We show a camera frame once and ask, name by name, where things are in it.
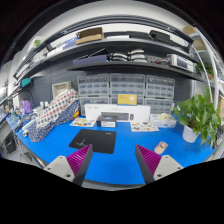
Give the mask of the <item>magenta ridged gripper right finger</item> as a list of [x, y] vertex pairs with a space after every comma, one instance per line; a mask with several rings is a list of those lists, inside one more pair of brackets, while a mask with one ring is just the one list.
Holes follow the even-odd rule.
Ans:
[[182, 166], [171, 156], [161, 156], [140, 145], [135, 146], [135, 156], [146, 184], [182, 169]]

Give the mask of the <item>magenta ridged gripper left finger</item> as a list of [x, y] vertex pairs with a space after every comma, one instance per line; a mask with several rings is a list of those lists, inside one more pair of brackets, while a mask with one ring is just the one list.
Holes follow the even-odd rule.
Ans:
[[58, 156], [44, 170], [81, 186], [92, 155], [92, 145], [87, 145], [67, 157]]

